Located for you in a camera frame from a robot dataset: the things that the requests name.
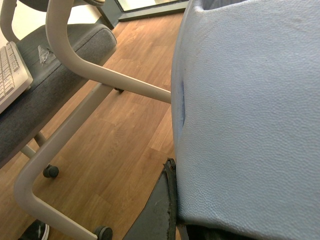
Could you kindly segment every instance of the white keyboard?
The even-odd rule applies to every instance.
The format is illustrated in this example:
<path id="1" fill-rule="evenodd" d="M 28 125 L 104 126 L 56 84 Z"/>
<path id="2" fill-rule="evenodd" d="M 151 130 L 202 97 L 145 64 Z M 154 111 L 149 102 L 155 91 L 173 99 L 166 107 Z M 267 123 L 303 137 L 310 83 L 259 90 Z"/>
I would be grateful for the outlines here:
<path id="1" fill-rule="evenodd" d="M 0 49 L 0 66 L 0 113 L 2 113 L 30 86 L 33 78 L 13 41 Z"/>

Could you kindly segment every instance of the shoe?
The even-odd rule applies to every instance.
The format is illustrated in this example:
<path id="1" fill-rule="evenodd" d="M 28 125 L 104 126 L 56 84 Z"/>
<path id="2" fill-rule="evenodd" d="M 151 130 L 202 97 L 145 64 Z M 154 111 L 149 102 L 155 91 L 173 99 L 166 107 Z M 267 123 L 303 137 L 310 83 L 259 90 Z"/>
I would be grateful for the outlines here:
<path id="1" fill-rule="evenodd" d="M 49 225 L 40 220 L 35 220 L 18 240 L 47 240 Z"/>

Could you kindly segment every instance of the glass door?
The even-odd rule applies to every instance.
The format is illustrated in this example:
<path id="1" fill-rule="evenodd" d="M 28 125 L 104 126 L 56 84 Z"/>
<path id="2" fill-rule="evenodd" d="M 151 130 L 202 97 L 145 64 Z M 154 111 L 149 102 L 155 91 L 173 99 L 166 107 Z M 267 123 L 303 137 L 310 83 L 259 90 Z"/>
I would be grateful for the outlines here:
<path id="1" fill-rule="evenodd" d="M 124 12 L 131 12 L 136 9 L 183 2 L 182 0 L 117 0 Z"/>

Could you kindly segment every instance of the blue textured upholstery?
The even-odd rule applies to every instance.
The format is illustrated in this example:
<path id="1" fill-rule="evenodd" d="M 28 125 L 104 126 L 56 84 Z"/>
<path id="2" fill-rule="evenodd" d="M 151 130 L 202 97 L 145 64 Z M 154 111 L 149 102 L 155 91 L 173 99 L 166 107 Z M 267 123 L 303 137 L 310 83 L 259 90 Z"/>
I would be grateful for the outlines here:
<path id="1" fill-rule="evenodd" d="M 178 214 L 320 239 L 320 1 L 191 0 L 172 67 Z"/>

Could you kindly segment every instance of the chair caster wheel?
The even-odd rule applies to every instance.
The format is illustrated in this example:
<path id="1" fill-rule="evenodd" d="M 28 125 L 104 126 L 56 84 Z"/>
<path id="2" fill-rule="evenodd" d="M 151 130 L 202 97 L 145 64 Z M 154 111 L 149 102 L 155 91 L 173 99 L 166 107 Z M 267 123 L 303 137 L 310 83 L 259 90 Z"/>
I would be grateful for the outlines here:
<path id="1" fill-rule="evenodd" d="M 59 174 L 59 168 L 50 164 L 42 172 L 45 178 L 56 178 Z"/>
<path id="2" fill-rule="evenodd" d="M 111 240 L 112 239 L 112 229 L 107 226 L 98 226 L 94 230 L 94 234 L 97 235 L 97 240 Z"/>
<path id="3" fill-rule="evenodd" d="M 125 90 L 122 90 L 122 89 L 120 89 L 120 88 L 114 88 L 115 90 L 117 90 L 120 94 L 122 94 Z"/>

